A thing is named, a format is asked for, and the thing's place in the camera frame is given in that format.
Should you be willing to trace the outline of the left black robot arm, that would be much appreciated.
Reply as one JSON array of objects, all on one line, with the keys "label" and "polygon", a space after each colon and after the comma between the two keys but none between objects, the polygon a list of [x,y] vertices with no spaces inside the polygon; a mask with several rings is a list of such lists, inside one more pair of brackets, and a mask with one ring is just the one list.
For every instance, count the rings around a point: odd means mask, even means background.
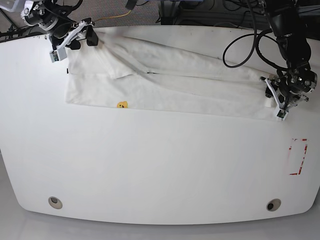
[{"label": "left black robot arm", "polygon": [[260,32],[256,41],[273,33],[286,67],[280,67],[265,58],[259,46],[255,47],[258,56],[276,69],[275,76],[262,77],[267,85],[265,95],[274,98],[276,107],[274,115],[285,120],[289,110],[300,102],[308,101],[307,93],[312,92],[318,76],[311,70],[311,47],[306,38],[306,25],[299,17],[292,0],[262,0],[263,14],[270,28]]}]

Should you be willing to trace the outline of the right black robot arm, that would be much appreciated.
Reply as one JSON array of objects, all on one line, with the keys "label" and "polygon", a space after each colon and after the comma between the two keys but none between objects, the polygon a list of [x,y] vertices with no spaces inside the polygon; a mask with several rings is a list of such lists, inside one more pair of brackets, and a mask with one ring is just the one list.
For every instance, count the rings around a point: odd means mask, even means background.
[{"label": "right black robot arm", "polygon": [[85,40],[89,47],[99,43],[94,31],[95,23],[90,17],[79,22],[69,18],[69,14],[81,4],[81,0],[74,6],[60,5],[56,0],[27,0],[24,3],[21,18],[28,26],[40,27],[47,33],[52,45],[49,55],[53,63],[67,58],[67,48],[80,50],[82,40]]}]

